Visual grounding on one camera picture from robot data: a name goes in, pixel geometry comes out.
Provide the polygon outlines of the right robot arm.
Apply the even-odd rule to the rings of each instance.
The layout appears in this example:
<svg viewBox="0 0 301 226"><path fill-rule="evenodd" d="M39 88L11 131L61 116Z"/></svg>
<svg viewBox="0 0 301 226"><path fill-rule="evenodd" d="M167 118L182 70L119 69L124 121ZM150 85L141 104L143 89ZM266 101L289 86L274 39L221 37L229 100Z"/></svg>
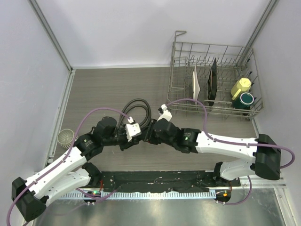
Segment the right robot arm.
<svg viewBox="0 0 301 226"><path fill-rule="evenodd" d="M234 157L235 161L216 163L212 179L218 186L249 175L267 180L280 178L281 150L265 134L260 134L258 138L223 137L198 129L180 129L161 119L150 123L145 139L150 144L166 144L182 153L214 153Z"/></svg>

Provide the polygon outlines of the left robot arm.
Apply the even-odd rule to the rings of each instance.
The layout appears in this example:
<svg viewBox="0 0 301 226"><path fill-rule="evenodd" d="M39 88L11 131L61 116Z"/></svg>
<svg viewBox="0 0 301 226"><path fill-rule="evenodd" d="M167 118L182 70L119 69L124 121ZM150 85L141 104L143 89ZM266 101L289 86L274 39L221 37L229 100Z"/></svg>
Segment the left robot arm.
<svg viewBox="0 0 301 226"><path fill-rule="evenodd" d="M53 163L27 179L16 178L12 182L13 206L26 222L30 222L69 191L83 186L97 187L102 174L89 160L100 154L105 146L123 147L140 134L140 126L132 118L123 127L118 127L112 117L102 118Z"/></svg>

